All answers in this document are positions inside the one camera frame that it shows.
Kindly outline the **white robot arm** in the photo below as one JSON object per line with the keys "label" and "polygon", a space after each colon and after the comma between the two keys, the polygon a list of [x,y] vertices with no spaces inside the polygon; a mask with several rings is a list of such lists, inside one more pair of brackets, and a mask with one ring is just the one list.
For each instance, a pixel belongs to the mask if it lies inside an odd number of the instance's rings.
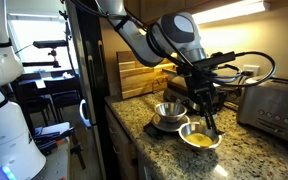
{"label": "white robot arm", "polygon": [[[126,13],[123,0],[95,0],[92,9],[80,0],[71,0],[78,8],[108,20],[131,48],[139,62],[148,67],[158,65],[175,52],[188,65],[205,58],[201,36],[193,16],[186,12],[165,14],[141,34],[137,20]],[[6,0],[0,0],[0,87],[23,72],[12,48],[6,25]],[[46,163],[46,157],[32,139],[20,106],[0,91],[0,180],[30,180]]]}

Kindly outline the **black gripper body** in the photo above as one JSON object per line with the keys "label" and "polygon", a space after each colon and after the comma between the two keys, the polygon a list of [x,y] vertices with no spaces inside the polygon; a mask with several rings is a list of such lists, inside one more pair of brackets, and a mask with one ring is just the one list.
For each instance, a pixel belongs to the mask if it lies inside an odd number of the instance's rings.
{"label": "black gripper body", "polygon": [[213,100],[216,89],[210,80],[207,80],[200,72],[187,72],[184,74],[188,97],[197,100],[199,96],[203,99]]}

